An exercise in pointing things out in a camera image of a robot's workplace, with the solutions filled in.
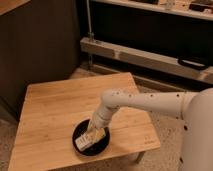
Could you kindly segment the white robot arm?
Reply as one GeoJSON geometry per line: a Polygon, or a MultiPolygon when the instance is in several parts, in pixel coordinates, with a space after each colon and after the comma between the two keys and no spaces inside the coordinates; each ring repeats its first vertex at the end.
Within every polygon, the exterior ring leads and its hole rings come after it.
{"type": "Polygon", "coordinates": [[[213,88],[200,92],[162,92],[130,94],[107,90],[94,112],[82,149],[99,141],[97,131],[109,125],[122,107],[181,117],[186,124],[180,171],[213,171],[213,88]]]}

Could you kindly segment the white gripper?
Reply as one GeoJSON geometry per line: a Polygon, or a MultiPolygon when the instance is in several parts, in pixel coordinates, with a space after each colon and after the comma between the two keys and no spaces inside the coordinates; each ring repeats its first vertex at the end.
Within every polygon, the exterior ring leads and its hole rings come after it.
{"type": "Polygon", "coordinates": [[[82,135],[83,140],[90,142],[92,140],[92,132],[96,131],[96,138],[103,138],[105,136],[105,130],[98,128],[92,120],[89,120],[87,131],[82,135]]]}

